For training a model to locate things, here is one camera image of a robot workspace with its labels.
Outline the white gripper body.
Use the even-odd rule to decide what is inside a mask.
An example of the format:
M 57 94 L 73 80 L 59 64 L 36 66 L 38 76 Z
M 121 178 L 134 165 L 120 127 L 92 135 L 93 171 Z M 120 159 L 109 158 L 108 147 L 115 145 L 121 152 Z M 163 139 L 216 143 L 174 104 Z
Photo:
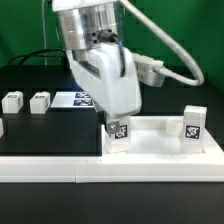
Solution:
M 66 51 L 76 83 L 112 118 L 136 114 L 142 106 L 132 54 L 127 48 L 123 51 L 126 68 L 123 77 L 119 48 L 115 44 L 102 43 L 88 51 L 88 63 L 98 69 L 98 76 L 75 61 L 70 50 Z

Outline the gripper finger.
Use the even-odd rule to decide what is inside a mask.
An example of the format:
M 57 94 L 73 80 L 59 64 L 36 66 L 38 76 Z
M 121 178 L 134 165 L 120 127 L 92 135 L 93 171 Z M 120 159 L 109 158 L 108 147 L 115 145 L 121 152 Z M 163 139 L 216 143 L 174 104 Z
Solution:
M 118 121 L 109 122 L 106 124 L 108 134 L 116 134 L 120 131 L 120 123 Z

